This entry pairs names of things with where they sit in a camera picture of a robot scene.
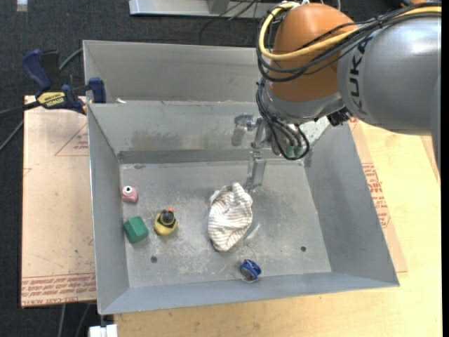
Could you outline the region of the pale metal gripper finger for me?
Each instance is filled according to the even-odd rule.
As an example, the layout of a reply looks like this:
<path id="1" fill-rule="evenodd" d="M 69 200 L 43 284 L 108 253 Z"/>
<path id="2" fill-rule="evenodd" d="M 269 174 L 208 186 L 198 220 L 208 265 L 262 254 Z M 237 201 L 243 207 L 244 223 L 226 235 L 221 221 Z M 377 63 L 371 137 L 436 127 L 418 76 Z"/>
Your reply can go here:
<path id="1" fill-rule="evenodd" d="M 234 132 L 231 138 L 231 144 L 233 146 L 239 146 L 242 143 L 244 135 L 253 131 L 256 127 L 256 120 L 254 120 L 254 114 L 243 113 L 234 118 Z"/>
<path id="2" fill-rule="evenodd" d="M 261 151 L 252 150 L 248 162 L 248 176 L 245 183 L 245 190 L 250 191 L 263 184 L 264 171 L 267 160 L 262 156 Z"/>

